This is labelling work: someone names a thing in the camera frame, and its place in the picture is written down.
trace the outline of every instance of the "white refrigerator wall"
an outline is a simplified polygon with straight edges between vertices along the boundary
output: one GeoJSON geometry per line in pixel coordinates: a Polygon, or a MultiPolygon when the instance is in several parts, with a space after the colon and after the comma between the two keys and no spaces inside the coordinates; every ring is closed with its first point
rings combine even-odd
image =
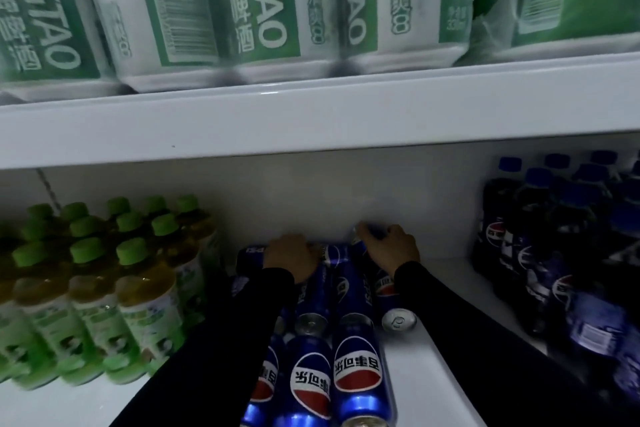
{"type": "MultiPolygon", "coordinates": [[[[598,148],[619,151],[620,168],[629,168],[640,133],[53,167],[44,173],[60,204],[85,201],[100,216],[109,197],[128,196],[143,210],[150,194],[164,194],[174,207],[176,197],[194,192],[235,250],[284,232],[340,240],[364,219],[401,223],[415,234],[424,258],[443,259],[468,253],[482,187],[500,156],[521,156],[527,167],[541,165],[546,153],[566,152],[575,169],[598,148]]],[[[35,171],[0,174],[11,176],[4,196],[12,218],[45,199],[35,171]]]]}

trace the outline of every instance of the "red white blue logo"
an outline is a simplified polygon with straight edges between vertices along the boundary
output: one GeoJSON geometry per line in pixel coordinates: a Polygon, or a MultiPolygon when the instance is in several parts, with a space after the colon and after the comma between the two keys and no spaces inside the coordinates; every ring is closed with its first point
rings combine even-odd
{"type": "Polygon", "coordinates": [[[341,392],[365,392],[382,383],[382,365],[373,345],[360,336],[344,339],[335,351],[333,383],[341,392]]]}
{"type": "Polygon", "coordinates": [[[267,359],[262,363],[262,370],[258,382],[251,394],[251,401],[256,403],[268,402],[273,398],[278,379],[278,357],[271,346],[267,352],[267,359]]]}
{"type": "Polygon", "coordinates": [[[327,371],[330,370],[329,361],[320,353],[307,353],[299,359],[291,372],[291,392],[299,404],[309,412],[329,420],[331,419],[331,397],[329,396],[331,378],[322,371],[308,367],[318,362],[325,362],[327,371]]]}

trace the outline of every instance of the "blue can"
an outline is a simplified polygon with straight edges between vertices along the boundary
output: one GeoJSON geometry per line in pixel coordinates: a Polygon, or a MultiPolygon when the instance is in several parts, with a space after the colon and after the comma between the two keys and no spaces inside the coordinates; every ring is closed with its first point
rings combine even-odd
{"type": "Polygon", "coordinates": [[[278,389],[273,427],[329,427],[331,349],[323,339],[297,336],[287,344],[289,365],[278,389]]]}
{"type": "Polygon", "coordinates": [[[342,262],[333,270],[333,311],[341,325],[366,324],[375,319],[369,279],[360,267],[342,262]]]}
{"type": "Polygon", "coordinates": [[[284,349],[282,338],[277,334],[272,335],[258,382],[240,421],[240,427],[268,427],[271,425],[270,421],[275,413],[273,397],[284,359],[284,349]]]}
{"type": "Polygon", "coordinates": [[[392,422],[380,347],[373,328],[339,326],[333,335],[333,413],[342,427],[392,422]]]}
{"type": "Polygon", "coordinates": [[[297,334],[322,337],[329,326],[330,269],[320,263],[314,274],[298,286],[295,330],[297,334]]]}

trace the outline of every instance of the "white shelf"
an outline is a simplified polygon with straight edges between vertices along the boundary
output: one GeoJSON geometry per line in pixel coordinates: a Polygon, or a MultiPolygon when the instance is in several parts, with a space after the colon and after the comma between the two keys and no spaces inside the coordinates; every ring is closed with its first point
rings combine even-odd
{"type": "Polygon", "coordinates": [[[0,169],[637,130],[640,53],[0,107],[0,169]]]}

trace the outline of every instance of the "person's right hand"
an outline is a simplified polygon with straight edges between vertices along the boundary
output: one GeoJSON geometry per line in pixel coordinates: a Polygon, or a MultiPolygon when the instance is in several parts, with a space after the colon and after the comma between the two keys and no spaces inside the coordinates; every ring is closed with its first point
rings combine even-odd
{"type": "Polygon", "coordinates": [[[378,240],[365,223],[361,222],[357,229],[371,260],[393,278],[396,270],[406,262],[420,262],[420,252],[413,235],[404,233],[400,225],[391,225],[387,231],[388,235],[378,240]]]}

